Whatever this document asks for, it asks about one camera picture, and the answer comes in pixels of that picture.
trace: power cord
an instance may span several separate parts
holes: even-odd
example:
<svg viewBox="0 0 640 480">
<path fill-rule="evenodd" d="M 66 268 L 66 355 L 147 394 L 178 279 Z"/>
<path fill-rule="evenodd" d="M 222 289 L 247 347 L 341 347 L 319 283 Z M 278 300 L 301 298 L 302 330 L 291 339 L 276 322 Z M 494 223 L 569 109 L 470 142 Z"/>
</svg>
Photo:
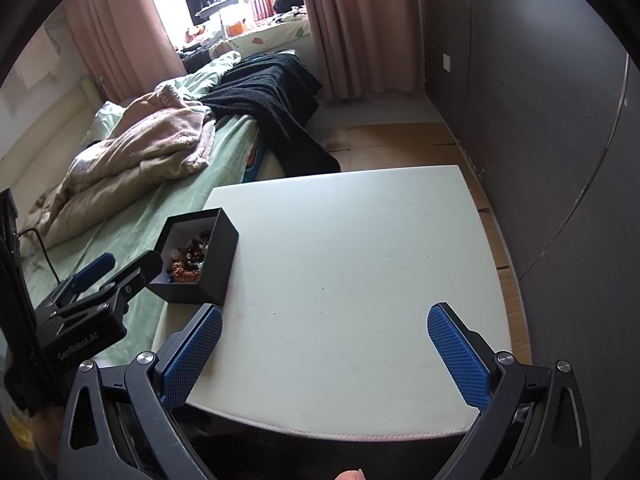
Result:
<svg viewBox="0 0 640 480">
<path fill-rule="evenodd" d="M 53 39 L 53 36 L 50 34 L 50 32 L 47 30 L 47 27 L 44 28 L 44 31 L 47 33 L 47 36 L 49 37 L 49 39 L 51 40 L 51 43 L 54 44 L 55 49 L 56 49 L 56 54 L 60 54 L 60 44 Z"/>
<path fill-rule="evenodd" d="M 51 269 L 51 272 L 53 272 L 53 275 L 56 277 L 56 281 L 60 283 L 60 278 L 58 277 L 56 270 L 53 268 L 53 264 L 51 263 L 51 260 L 49 260 L 49 255 L 47 254 L 47 250 L 44 248 L 44 242 L 42 241 L 42 238 L 40 237 L 40 233 L 38 232 L 38 230 L 35 227 L 29 227 L 28 229 L 24 229 L 20 231 L 18 233 L 18 238 L 20 238 L 24 234 L 27 234 L 29 231 L 36 233 L 36 236 L 38 237 L 38 241 L 40 243 L 40 248 L 42 249 L 42 253 L 44 254 L 44 257 L 46 258 L 47 263 L 49 264 L 49 269 Z"/>
</svg>

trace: textured blue rubber pad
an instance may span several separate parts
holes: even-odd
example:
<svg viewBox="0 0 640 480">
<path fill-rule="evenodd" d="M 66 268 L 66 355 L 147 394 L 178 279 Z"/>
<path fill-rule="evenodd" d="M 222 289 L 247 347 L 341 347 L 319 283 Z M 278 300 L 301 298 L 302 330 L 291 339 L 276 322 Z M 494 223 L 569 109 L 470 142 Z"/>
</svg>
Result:
<svg viewBox="0 0 640 480">
<path fill-rule="evenodd" d="M 222 334 L 222 312 L 214 307 L 185 341 L 162 376 L 160 402 L 167 411 L 182 406 Z"/>
<path fill-rule="evenodd" d="M 429 311 L 427 330 L 465 402 L 484 411 L 491 400 L 489 372 L 456 325 L 437 305 Z"/>
<path fill-rule="evenodd" d="M 103 276 L 111 272 L 115 266 L 116 258 L 113 254 L 103 253 L 76 274 L 71 283 L 71 290 L 76 294 L 86 291 Z"/>
</svg>

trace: box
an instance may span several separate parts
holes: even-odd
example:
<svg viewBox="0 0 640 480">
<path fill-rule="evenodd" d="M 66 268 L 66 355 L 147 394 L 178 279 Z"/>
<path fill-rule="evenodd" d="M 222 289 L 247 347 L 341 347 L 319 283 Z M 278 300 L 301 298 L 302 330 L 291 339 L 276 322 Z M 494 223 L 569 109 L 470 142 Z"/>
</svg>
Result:
<svg viewBox="0 0 640 480">
<path fill-rule="evenodd" d="M 510 267 L 498 269 L 498 278 L 500 279 L 504 306 L 507 310 L 507 322 L 509 323 L 509 333 L 511 335 L 511 352 L 519 362 L 530 365 L 532 361 L 529 331 L 527 330 L 527 321 L 524 317 L 516 278 Z"/>
<path fill-rule="evenodd" d="M 172 265 L 172 251 L 187 246 L 193 238 L 207 230 L 211 230 L 211 238 L 198 281 L 171 282 L 167 269 Z M 154 248 L 162 256 L 164 268 L 146 287 L 169 303 L 213 303 L 222 306 L 237 244 L 238 231 L 221 208 L 170 216 Z"/>
</svg>

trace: white tabletop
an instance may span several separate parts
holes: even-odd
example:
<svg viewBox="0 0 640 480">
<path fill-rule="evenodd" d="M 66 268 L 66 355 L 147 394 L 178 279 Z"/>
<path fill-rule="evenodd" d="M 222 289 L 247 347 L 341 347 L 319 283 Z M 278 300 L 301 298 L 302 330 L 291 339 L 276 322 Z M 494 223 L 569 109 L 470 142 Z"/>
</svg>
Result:
<svg viewBox="0 0 640 480">
<path fill-rule="evenodd" d="M 223 335 L 189 402 L 287 433 L 347 440 L 466 430 L 426 332 L 447 301 L 510 350 L 478 213 L 456 166 L 360 171 L 214 189 L 240 234 Z M 169 305 L 154 348 L 196 307 Z"/>
</svg>

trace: hand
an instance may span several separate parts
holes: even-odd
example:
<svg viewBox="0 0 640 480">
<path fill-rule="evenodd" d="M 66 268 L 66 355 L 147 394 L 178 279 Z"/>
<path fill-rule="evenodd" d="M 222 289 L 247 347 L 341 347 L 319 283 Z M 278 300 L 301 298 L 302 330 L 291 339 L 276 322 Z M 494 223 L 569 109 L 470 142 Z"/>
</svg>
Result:
<svg viewBox="0 0 640 480">
<path fill-rule="evenodd" d="M 340 473 L 335 480 L 366 480 L 364 478 L 364 473 L 362 469 L 358 469 L 357 471 L 345 471 L 344 473 Z"/>
<path fill-rule="evenodd" d="M 33 441 L 40 451 L 52 462 L 58 461 L 58 446 L 64 423 L 65 410 L 49 406 L 40 410 L 30 420 Z"/>
</svg>

